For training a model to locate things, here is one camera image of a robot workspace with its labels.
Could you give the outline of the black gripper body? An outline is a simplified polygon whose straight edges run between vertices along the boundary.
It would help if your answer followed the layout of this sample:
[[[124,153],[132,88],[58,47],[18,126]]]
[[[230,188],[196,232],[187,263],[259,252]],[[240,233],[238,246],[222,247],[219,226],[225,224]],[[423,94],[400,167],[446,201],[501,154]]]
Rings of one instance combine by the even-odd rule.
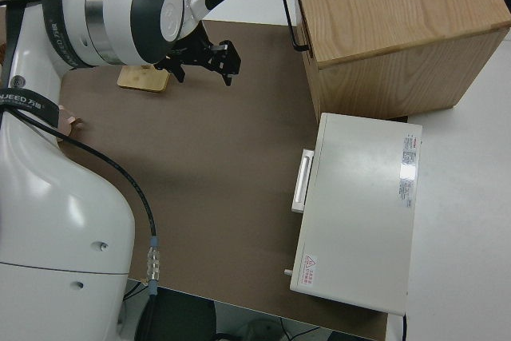
[[[239,69],[241,58],[230,40],[219,43],[210,41],[203,22],[181,38],[154,66],[157,69],[178,68],[181,65],[198,65],[206,69]]]

